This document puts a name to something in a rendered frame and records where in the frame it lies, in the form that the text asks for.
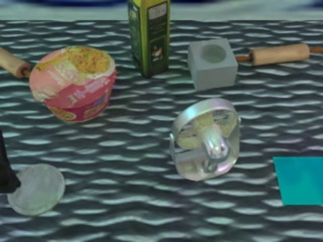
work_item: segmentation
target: pink packaging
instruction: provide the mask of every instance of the pink packaging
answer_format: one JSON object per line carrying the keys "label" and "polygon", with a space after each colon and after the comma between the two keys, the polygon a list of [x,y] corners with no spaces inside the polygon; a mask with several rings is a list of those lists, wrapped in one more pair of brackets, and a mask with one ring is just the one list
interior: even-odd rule
{"label": "pink packaging", "polygon": [[84,122],[107,107],[116,79],[116,65],[106,52],[71,46],[56,50],[35,66],[30,89],[37,101],[66,122]]}

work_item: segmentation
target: rolling pin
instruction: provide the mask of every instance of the rolling pin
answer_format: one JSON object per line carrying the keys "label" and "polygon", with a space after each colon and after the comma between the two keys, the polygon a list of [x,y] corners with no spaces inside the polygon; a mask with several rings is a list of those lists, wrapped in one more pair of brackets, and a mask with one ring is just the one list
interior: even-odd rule
{"label": "rolling pin", "polygon": [[292,44],[251,49],[248,56],[237,56],[237,62],[251,62],[253,66],[295,62],[308,59],[311,53],[322,53],[323,47],[309,48],[307,44]]}
{"label": "rolling pin", "polygon": [[0,67],[10,72],[17,78],[30,76],[31,66],[22,59],[14,56],[0,47]]}

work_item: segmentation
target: gray block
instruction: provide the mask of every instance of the gray block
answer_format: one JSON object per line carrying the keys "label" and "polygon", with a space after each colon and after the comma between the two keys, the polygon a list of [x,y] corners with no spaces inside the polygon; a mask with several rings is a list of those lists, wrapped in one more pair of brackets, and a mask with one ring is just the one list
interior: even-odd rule
{"label": "gray block", "polygon": [[238,63],[227,39],[191,42],[187,62],[198,91],[235,85]]}

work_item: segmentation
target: patterned tablecloth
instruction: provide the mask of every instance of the patterned tablecloth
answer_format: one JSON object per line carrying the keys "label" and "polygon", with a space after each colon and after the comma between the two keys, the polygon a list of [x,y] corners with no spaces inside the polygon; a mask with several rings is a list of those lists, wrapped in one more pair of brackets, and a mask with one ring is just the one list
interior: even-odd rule
{"label": "patterned tablecloth", "polygon": [[[322,55],[304,62],[239,66],[239,85],[195,92],[186,65],[190,41],[227,38],[235,54],[306,42],[323,45],[323,22],[173,22],[170,70],[149,80],[134,69],[127,22],[0,22],[0,46],[36,63],[67,45],[89,45],[116,60],[110,107],[67,125],[33,101],[26,80],[0,71],[0,127],[18,171],[58,167],[62,202],[29,218],[0,196],[0,242],[316,242],[322,207],[283,207],[272,157],[322,155]],[[242,118],[241,155],[222,177],[180,178],[168,135],[177,114],[211,97]]]}

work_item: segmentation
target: teal square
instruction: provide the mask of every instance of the teal square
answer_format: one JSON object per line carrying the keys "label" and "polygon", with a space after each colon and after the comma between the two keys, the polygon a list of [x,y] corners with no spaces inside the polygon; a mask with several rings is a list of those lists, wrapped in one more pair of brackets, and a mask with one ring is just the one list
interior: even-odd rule
{"label": "teal square", "polygon": [[323,205],[323,157],[274,157],[284,205]]}

